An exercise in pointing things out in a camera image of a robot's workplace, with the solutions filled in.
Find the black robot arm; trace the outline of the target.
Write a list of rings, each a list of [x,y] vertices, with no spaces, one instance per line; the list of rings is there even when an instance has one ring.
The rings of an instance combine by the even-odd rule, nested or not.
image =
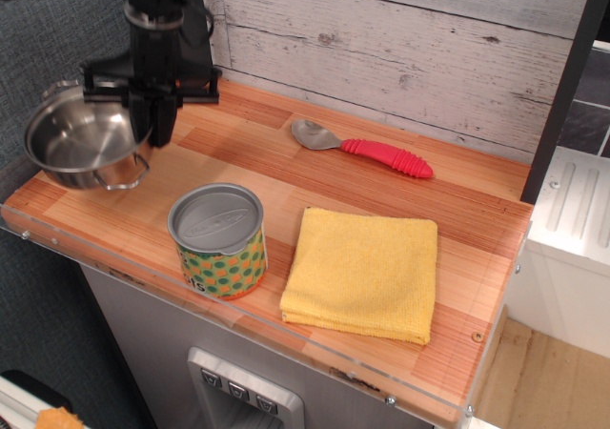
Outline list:
[[[171,141],[186,103],[215,103],[214,17],[204,0],[128,0],[128,50],[82,67],[84,96],[128,109],[135,139],[161,148]]]

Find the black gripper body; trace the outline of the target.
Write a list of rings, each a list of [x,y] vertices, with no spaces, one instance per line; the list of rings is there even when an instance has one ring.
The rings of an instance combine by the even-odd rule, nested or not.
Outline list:
[[[216,103],[220,70],[214,64],[211,80],[203,88],[184,86],[178,78],[182,23],[183,19],[130,20],[130,46],[126,52],[82,66],[85,99],[127,105],[130,93],[135,93],[150,102],[174,97],[178,105]]]

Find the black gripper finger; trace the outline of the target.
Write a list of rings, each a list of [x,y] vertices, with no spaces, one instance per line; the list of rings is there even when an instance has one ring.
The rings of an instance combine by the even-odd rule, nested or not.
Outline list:
[[[177,104],[174,97],[156,99],[151,106],[151,144],[156,148],[167,145],[173,134],[177,115]]]
[[[134,140],[140,143],[151,130],[151,102],[144,96],[130,93],[128,108]]]

